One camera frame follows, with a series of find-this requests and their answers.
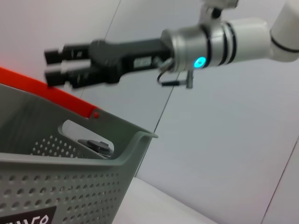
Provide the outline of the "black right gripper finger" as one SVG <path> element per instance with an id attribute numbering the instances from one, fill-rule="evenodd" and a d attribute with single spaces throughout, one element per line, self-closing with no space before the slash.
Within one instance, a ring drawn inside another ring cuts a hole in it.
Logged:
<path id="1" fill-rule="evenodd" d="M 73 89 L 78 89 L 90 85 L 90 75 L 92 73 L 94 73 L 94 67 L 92 65 L 66 70 L 46 70 L 45 79 L 49 87 L 69 84 Z"/>
<path id="2" fill-rule="evenodd" d="M 44 57 L 47 65 L 62 63 L 63 61 L 76 61 L 89 59 L 90 44 L 64 45 L 59 49 L 45 50 Z"/>

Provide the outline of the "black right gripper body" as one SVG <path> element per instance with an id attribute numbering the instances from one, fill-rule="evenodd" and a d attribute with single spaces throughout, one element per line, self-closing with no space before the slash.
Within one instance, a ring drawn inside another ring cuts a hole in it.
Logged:
<path id="1" fill-rule="evenodd" d="M 89 84 L 116 84 L 127 73 L 155 69 L 154 58 L 163 61 L 171 56 L 171 49 L 159 38 L 122 43 L 93 41 L 89 57 L 94 71 Z"/>

